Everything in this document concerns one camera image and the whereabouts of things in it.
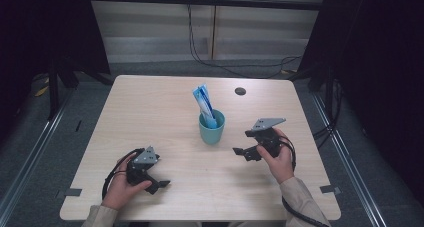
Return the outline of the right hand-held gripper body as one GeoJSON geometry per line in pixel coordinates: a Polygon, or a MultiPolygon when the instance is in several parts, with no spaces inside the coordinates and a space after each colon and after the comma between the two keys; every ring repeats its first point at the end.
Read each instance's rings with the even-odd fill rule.
{"type": "Polygon", "coordinates": [[[273,127],[285,121],[285,118],[260,118],[250,129],[256,131],[256,136],[253,138],[272,157],[277,157],[280,153],[280,136],[273,130],[273,127]]]}

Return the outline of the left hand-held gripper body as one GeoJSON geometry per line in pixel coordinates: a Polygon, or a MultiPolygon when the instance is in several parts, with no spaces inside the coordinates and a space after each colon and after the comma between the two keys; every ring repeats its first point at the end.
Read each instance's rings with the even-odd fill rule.
{"type": "Polygon", "coordinates": [[[159,187],[159,182],[148,174],[148,170],[158,162],[158,158],[152,146],[136,149],[135,155],[127,163],[127,182],[135,186],[143,181],[150,181],[151,187],[159,187]]]}

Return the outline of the teal plastic cup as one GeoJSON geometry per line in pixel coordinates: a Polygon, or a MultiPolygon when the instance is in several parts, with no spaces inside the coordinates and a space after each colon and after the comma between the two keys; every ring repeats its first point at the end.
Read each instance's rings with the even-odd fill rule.
{"type": "Polygon", "coordinates": [[[225,126],[225,116],[219,110],[213,110],[217,121],[216,128],[208,128],[202,115],[199,115],[200,136],[204,143],[215,145],[221,140],[221,136],[225,126]]]}

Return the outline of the white and blue toothpaste tube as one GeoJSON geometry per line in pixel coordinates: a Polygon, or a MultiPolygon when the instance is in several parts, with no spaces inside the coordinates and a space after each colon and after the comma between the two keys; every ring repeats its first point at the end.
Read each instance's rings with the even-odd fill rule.
{"type": "Polygon", "coordinates": [[[205,121],[205,126],[210,129],[215,129],[217,127],[217,120],[210,103],[207,86],[205,84],[199,85],[192,93],[199,105],[200,113],[205,121]]]}

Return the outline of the person's left hand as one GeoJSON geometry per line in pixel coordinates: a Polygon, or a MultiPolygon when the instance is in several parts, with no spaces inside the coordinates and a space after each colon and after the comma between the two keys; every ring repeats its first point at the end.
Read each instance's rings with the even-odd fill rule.
{"type": "Polygon", "coordinates": [[[133,157],[130,155],[126,158],[121,158],[118,163],[117,172],[113,175],[107,193],[102,200],[101,205],[107,208],[119,211],[122,209],[136,194],[152,185],[152,182],[147,180],[135,186],[127,182],[127,163],[133,157]]]}

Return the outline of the person's right hand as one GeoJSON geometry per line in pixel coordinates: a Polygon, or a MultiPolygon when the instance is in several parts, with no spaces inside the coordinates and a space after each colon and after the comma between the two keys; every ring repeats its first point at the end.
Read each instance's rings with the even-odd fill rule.
{"type": "Polygon", "coordinates": [[[288,137],[280,129],[274,128],[273,131],[282,141],[279,155],[277,157],[272,157],[269,152],[260,145],[257,146],[257,151],[268,164],[270,172],[276,179],[277,183],[281,184],[294,176],[292,152],[289,149],[288,137]]]}

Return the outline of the black metal stand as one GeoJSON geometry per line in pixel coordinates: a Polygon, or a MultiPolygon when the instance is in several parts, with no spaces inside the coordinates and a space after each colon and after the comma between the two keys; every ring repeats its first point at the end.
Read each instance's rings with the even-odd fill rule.
{"type": "Polygon", "coordinates": [[[52,120],[59,111],[59,86],[61,80],[66,88],[76,88],[79,81],[74,73],[73,63],[70,58],[54,58],[48,68],[50,113],[49,120],[52,120]]]}

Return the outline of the dark curtain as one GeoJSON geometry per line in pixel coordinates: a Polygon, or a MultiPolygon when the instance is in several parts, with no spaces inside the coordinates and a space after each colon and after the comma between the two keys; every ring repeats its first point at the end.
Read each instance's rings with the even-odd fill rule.
{"type": "Polygon", "coordinates": [[[91,0],[0,0],[0,142],[36,75],[75,87],[77,71],[112,83],[91,0]]]}
{"type": "Polygon", "coordinates": [[[424,201],[424,0],[323,0],[299,66],[340,81],[368,136],[424,201]]]}

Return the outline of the black horizontal bar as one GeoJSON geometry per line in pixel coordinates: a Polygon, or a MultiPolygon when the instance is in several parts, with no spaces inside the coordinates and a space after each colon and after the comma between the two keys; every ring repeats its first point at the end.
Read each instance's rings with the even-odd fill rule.
{"type": "Polygon", "coordinates": [[[307,11],[319,11],[321,9],[320,3],[289,2],[289,1],[275,1],[275,0],[93,0],[93,1],[225,6],[225,7],[307,10],[307,11]]]}

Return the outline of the metal floor rail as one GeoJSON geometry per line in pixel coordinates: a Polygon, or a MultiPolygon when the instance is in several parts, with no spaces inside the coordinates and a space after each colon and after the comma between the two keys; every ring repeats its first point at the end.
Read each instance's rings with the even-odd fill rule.
{"type": "Polygon", "coordinates": [[[313,93],[312,98],[318,109],[322,122],[325,125],[325,129],[329,133],[329,137],[338,152],[341,162],[349,176],[350,182],[355,189],[355,192],[368,216],[373,227],[387,227],[386,221],[380,211],[380,208],[375,202],[370,190],[366,186],[347,146],[341,137],[339,131],[335,127],[330,126],[330,118],[325,113],[325,105],[322,98],[313,93]]]}
{"type": "Polygon", "coordinates": [[[11,186],[0,200],[0,227],[4,227],[12,215],[28,179],[59,125],[64,114],[64,110],[72,98],[73,93],[73,89],[65,91],[63,101],[59,104],[57,112],[46,122],[41,134],[32,147],[31,152],[21,161],[19,172],[16,174],[11,186]]]}

